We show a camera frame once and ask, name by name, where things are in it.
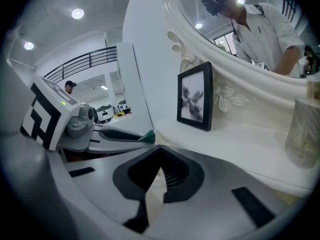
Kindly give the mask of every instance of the black picture frame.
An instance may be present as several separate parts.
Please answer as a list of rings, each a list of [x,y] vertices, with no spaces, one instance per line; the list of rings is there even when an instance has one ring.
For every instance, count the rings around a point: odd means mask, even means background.
[[[202,122],[181,117],[181,109],[183,104],[182,80],[183,78],[191,76],[198,72],[203,72],[204,104],[203,104]],[[214,103],[213,73],[212,73],[212,65],[209,61],[201,65],[195,66],[194,68],[189,69],[178,75],[178,100],[177,100],[177,115],[176,115],[176,120],[178,122],[207,131],[207,132],[210,131],[211,122],[212,122],[212,113],[213,113],[213,103]]]

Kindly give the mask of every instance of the white pillar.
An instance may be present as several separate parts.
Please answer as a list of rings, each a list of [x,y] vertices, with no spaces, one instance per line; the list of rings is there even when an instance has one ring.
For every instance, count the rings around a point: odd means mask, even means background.
[[[104,73],[104,80],[105,80],[105,85],[108,88],[108,94],[109,94],[110,103],[111,103],[112,106],[114,106],[116,108],[118,103],[117,103],[117,100],[116,100],[116,95],[115,95],[114,88],[112,86],[110,73]]]

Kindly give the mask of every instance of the white shelf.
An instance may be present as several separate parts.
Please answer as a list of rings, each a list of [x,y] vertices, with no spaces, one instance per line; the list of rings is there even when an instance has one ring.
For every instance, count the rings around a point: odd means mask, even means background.
[[[285,153],[285,131],[219,119],[213,119],[209,132],[174,118],[160,120],[155,126],[169,141],[231,162],[273,189],[304,197],[317,182],[320,161],[311,169],[294,165]]]

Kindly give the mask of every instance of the white shirt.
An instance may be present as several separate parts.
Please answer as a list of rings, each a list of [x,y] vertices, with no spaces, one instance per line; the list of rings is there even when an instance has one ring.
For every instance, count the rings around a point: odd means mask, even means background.
[[[233,34],[233,43],[237,57],[252,63],[264,62],[270,71],[279,63],[285,50],[291,46],[303,46],[304,43],[296,34],[288,19],[276,7],[268,3],[259,3],[264,15],[254,6],[244,4],[246,22],[250,28],[235,24],[239,35]],[[291,77],[299,78],[298,64],[290,73]]]

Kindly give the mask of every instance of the man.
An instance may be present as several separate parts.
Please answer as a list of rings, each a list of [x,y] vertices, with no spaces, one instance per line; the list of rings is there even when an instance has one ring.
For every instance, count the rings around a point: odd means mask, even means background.
[[[75,82],[72,82],[72,81],[66,81],[65,82],[65,85],[64,85],[64,91],[67,93],[67,94],[70,94],[72,93],[72,90],[74,89],[74,87],[77,86],[77,84]]]
[[[240,4],[236,0],[202,0],[212,15],[235,21],[233,43],[237,57],[256,64],[264,62],[268,69],[292,77],[300,77],[297,61],[302,58],[298,46],[304,45],[273,5]]]

